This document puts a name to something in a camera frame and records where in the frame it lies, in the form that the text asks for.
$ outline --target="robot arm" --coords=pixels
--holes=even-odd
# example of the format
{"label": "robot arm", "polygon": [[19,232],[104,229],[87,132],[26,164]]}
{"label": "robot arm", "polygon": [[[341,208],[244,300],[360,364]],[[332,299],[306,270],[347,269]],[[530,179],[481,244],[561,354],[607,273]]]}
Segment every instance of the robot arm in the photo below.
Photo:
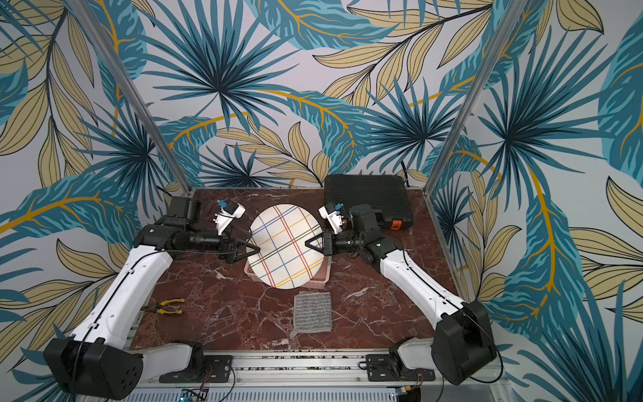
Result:
{"label": "robot arm", "polygon": [[232,201],[219,204],[216,231],[191,229],[199,203],[185,197],[173,197],[168,214],[141,230],[125,265],[87,318],[68,338],[54,338],[44,350],[44,359],[63,390],[122,399],[139,381],[188,367],[193,358],[189,344],[169,343],[136,354],[122,349],[140,308],[177,253],[214,251],[232,263],[260,251],[247,239],[232,235],[230,223],[245,208]]}
{"label": "robot arm", "polygon": [[[383,235],[369,205],[352,207],[348,219],[344,219],[341,206],[332,203],[322,207],[320,213],[327,216],[333,231],[309,239],[306,246],[324,255],[359,253],[402,289],[435,329],[432,342],[414,339],[398,347],[407,369],[438,369],[450,383],[458,385],[496,358],[485,307],[478,301],[464,302],[431,278],[403,247]],[[349,224],[352,230],[344,230]],[[319,239],[321,246],[315,246]]]}

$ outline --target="red marble surface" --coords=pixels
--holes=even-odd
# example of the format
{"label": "red marble surface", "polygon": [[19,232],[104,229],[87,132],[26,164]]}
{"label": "red marble surface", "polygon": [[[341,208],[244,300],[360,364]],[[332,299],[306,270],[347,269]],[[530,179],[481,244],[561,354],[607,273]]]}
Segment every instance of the red marble surface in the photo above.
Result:
{"label": "red marble surface", "polygon": [[[237,223],[244,229],[267,207],[286,203],[301,206],[322,222],[317,209],[323,205],[323,190],[198,190],[195,198],[202,203],[199,224],[205,228],[214,228],[219,199],[246,207]],[[409,198],[414,224],[394,234],[419,266],[455,292],[422,192],[410,190]],[[293,297],[308,289],[275,289],[253,282],[243,272],[245,263],[227,265],[214,256],[194,254],[178,257],[160,278],[152,299],[185,298],[183,314],[145,313],[132,349],[172,340],[201,342],[208,350],[381,348],[403,338],[433,335],[427,319],[395,284],[360,258],[338,255],[324,290],[332,298],[332,332],[290,338]]]}

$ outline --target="plate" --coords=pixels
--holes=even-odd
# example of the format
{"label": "plate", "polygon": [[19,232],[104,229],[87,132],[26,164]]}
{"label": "plate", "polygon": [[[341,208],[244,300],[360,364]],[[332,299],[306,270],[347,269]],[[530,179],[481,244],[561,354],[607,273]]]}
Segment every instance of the plate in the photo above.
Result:
{"label": "plate", "polygon": [[271,206],[250,225],[250,242],[261,252],[248,257],[250,268],[265,284],[293,289],[308,282],[323,261],[323,254],[304,242],[322,232],[319,222],[307,210],[291,204]]}

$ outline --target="pink basket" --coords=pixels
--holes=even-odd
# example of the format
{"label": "pink basket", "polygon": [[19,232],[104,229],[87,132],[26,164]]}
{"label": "pink basket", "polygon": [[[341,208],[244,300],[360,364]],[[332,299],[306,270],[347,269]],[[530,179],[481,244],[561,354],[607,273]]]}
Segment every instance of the pink basket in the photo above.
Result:
{"label": "pink basket", "polygon": [[[254,272],[252,272],[252,268],[250,268],[250,263],[248,261],[246,261],[246,266],[244,267],[243,272],[245,272],[250,277],[250,279],[254,280],[255,282],[264,283],[263,280],[259,279],[259,277],[256,276]],[[326,282],[328,282],[328,279],[330,277],[331,257],[325,256],[323,258],[323,261],[321,262],[319,271],[317,271],[317,273],[312,277],[311,280],[303,284],[301,287],[309,289],[325,289]]]}

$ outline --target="black case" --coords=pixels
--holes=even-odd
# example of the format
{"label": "black case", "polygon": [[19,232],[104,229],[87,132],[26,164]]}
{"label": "black case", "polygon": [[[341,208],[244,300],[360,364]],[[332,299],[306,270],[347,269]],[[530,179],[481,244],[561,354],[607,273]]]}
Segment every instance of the black case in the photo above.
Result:
{"label": "black case", "polygon": [[355,205],[370,204],[377,224],[384,229],[393,228],[394,221],[401,222],[398,229],[413,225],[413,211],[399,176],[331,174],[324,181],[324,203],[330,202],[344,204],[345,211]]}

